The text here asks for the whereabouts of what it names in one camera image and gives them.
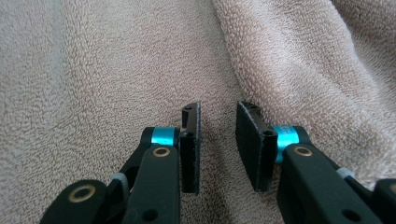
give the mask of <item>beige towel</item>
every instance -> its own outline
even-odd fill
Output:
[[[147,126],[201,101],[201,194],[183,223],[282,222],[234,140],[247,99],[304,126],[371,187],[396,177],[396,6],[365,1],[2,1],[0,223],[37,223],[67,185],[108,183]]]

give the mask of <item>towel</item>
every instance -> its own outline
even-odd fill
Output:
[[[109,183],[148,126],[202,104],[201,193],[182,223],[282,223],[236,148],[236,102],[372,188],[396,177],[391,1],[2,1],[0,223],[37,223],[80,179]]]

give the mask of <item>clamp jaw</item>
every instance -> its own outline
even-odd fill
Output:
[[[182,109],[179,128],[148,127],[108,186],[80,180],[64,189],[41,223],[178,223],[181,190],[199,193],[201,105]]]
[[[235,137],[255,191],[271,188],[281,163],[276,200],[285,223],[396,223],[396,179],[363,187],[310,141],[299,126],[266,126],[260,109],[238,102]]]

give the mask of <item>terry cloth fabric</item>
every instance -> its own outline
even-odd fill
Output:
[[[145,127],[197,101],[201,194],[182,194],[182,223],[282,223],[277,182],[255,193],[239,159],[238,100],[305,127],[366,187],[396,177],[394,1],[2,1],[0,18],[0,223],[108,183]]]

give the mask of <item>mounting hole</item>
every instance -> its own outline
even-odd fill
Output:
[[[390,185],[390,190],[392,190],[392,192],[396,194],[396,184]]]
[[[186,137],[193,137],[193,136],[194,136],[194,133],[184,133],[184,136],[186,136]]]
[[[145,221],[154,221],[155,219],[157,219],[157,217],[158,217],[158,212],[157,210],[154,209],[146,210],[142,215],[142,218]]]
[[[274,133],[273,133],[273,132],[271,132],[271,131],[264,131],[264,132],[262,132],[262,134],[264,134],[264,135],[268,135],[268,136],[272,136],[272,135],[274,135]]]
[[[152,151],[152,154],[156,157],[165,157],[171,153],[171,150],[166,147],[157,147]]]
[[[71,203],[82,203],[92,197],[96,188],[93,185],[83,185],[74,189],[69,194],[69,201]]]
[[[344,215],[344,217],[346,217],[347,219],[349,219],[351,221],[354,221],[354,222],[360,222],[361,221],[361,216],[359,216],[359,214],[357,214],[353,210],[344,209],[342,211],[342,214]]]
[[[296,147],[294,152],[299,154],[300,156],[312,156],[312,151],[306,147]]]

